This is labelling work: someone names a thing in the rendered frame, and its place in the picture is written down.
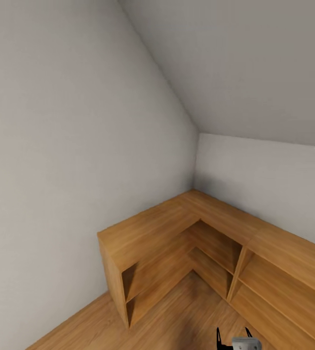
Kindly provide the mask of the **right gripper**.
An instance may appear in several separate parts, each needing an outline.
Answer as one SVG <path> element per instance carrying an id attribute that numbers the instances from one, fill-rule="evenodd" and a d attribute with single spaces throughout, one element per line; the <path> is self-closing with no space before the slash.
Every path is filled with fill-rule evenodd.
<path id="1" fill-rule="evenodd" d="M 233 350 L 233 346 L 222 345 L 219 327 L 217 328 L 217 350 Z"/>

